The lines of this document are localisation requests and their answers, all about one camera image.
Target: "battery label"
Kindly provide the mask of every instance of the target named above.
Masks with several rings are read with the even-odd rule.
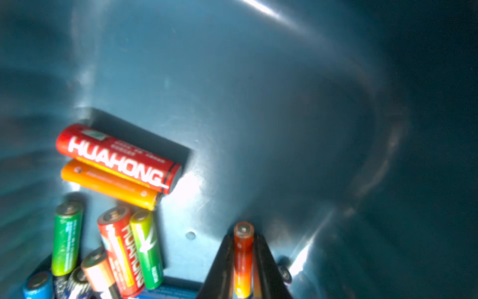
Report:
[[[105,237],[103,237],[103,235],[101,235],[101,240],[103,241],[103,244],[104,244],[104,246],[105,246],[105,249],[106,249],[107,251],[111,251],[111,247],[110,247],[110,245],[109,245],[108,239],[105,238]]]
[[[182,167],[101,132],[74,124],[58,136],[64,155],[164,194],[174,188]]]
[[[153,266],[151,268],[151,272],[152,272],[152,279],[153,279],[154,283],[157,283],[159,281],[158,266]]]
[[[66,223],[65,232],[68,234],[65,252],[65,267],[64,271],[68,272],[73,266],[73,255],[75,253],[75,235],[76,235],[77,220],[68,221]]]
[[[144,278],[143,273],[141,271],[140,260],[138,257],[138,252],[136,250],[136,245],[134,243],[134,237],[131,231],[131,227],[127,225],[121,231],[125,232],[124,240],[126,243],[126,248],[129,250],[128,257],[131,260],[134,276],[136,278],[138,287],[140,288],[144,284]]]
[[[61,177],[144,209],[153,210],[156,205],[158,191],[77,160],[63,167]]]
[[[145,253],[148,252],[151,248],[154,247],[154,245],[158,242],[158,239],[155,238],[153,241],[154,237],[154,226],[150,228],[150,231],[148,233],[148,237],[144,238],[144,233],[143,233],[143,228],[141,224],[136,224],[136,230],[138,232],[138,237],[140,240],[140,252]]]
[[[137,154],[134,151],[124,148],[121,146],[122,144],[123,143],[115,142],[111,145],[111,148],[131,157],[134,157]],[[96,164],[96,167],[107,172],[110,172],[111,168],[117,167],[118,172],[123,173],[117,175],[121,175],[122,178],[130,179],[130,177],[134,177],[140,179],[143,183],[169,189],[169,186],[162,183],[164,178],[163,171],[152,166],[149,166],[146,169],[145,164],[138,162],[136,159],[124,155],[119,158],[120,155],[118,153],[113,151],[110,152],[107,148],[100,149],[99,145],[90,145],[90,142],[84,139],[82,140],[73,136],[68,144],[68,151],[70,153],[76,152],[78,156],[80,156],[77,159],[83,163],[88,164],[89,161],[101,163],[100,165]]]
[[[124,282],[126,287],[129,288],[133,285],[133,276],[131,275],[130,267],[128,266],[128,261],[126,260],[127,254],[124,251],[121,236],[116,236],[115,228],[112,224],[106,227],[108,231],[109,240],[111,241],[111,247],[113,251],[117,253],[122,253],[118,255],[118,259],[115,261],[117,262],[117,270],[123,273],[122,277],[125,279]]]
[[[113,260],[111,257],[108,257],[109,265],[111,266],[111,271],[113,272],[113,276],[115,277],[116,282],[119,286],[124,286],[124,278],[121,275],[121,266],[118,260]]]

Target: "yellow-green battery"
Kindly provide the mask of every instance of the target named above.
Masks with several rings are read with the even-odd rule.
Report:
[[[130,225],[143,269],[144,285],[155,289],[163,282],[164,274],[153,215],[146,210],[137,212],[131,217]]]
[[[76,267],[83,206],[77,201],[62,203],[55,211],[52,274],[63,276]]]

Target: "aa battery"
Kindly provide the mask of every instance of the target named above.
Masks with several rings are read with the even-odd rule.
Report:
[[[81,124],[63,130],[56,148],[78,161],[164,194],[171,193],[182,173],[181,165],[173,161]]]
[[[55,211],[52,274],[63,276],[76,266],[80,244],[83,206],[77,201],[59,205]]]
[[[89,299],[92,293],[93,291],[85,273],[81,267],[76,267],[71,272],[61,299]]]
[[[254,227],[248,222],[240,222],[234,227],[235,259],[234,289],[238,298],[251,294],[252,242]]]
[[[70,274],[53,276],[53,287],[55,289],[55,295],[57,299],[61,299],[63,296],[63,293],[66,289],[66,284],[68,283],[68,277],[70,277]]]
[[[155,289],[163,282],[164,274],[153,214],[145,210],[137,212],[131,217],[130,224],[139,252],[144,285]]]
[[[104,247],[97,248],[88,254],[81,263],[81,268],[98,299],[121,299]]]
[[[40,272],[27,280],[22,288],[25,299],[53,299],[53,281],[49,272]]]
[[[123,297],[133,297],[144,288],[144,278],[130,226],[131,211],[118,206],[98,218],[101,239]]]
[[[160,196],[156,190],[76,160],[71,160],[63,167],[61,177],[66,181],[80,184],[147,210],[154,209],[156,200]]]

